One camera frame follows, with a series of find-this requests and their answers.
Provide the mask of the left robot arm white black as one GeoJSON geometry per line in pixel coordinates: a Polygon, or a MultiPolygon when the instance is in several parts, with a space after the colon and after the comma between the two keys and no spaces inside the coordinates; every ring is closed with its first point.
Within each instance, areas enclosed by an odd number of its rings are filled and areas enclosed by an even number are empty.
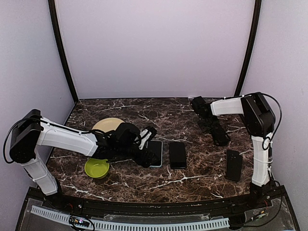
{"type": "Polygon", "coordinates": [[[42,193],[49,196],[49,202],[63,210],[68,206],[68,199],[61,194],[60,184],[41,160],[38,146],[68,150],[108,162],[131,159],[148,168],[157,158],[145,144],[156,134],[157,130],[151,126],[139,130],[128,122],[122,122],[108,132],[77,130],[50,121],[41,116],[40,110],[33,109],[9,129],[3,151],[9,151],[10,159],[5,159],[7,164],[20,164],[42,193]]]}

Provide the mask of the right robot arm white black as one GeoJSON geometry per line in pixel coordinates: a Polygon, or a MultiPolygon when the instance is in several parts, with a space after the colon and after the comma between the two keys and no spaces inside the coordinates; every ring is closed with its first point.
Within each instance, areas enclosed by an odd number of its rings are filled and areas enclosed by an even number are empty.
{"type": "Polygon", "coordinates": [[[226,146],[230,137],[222,128],[218,117],[241,115],[245,128],[253,143],[254,169],[252,184],[265,186],[271,177],[272,140],[281,121],[267,102],[268,94],[255,92],[242,96],[225,97],[207,103],[203,97],[195,97],[190,105],[198,115],[198,126],[202,132],[212,136],[216,146],[226,146]]]}

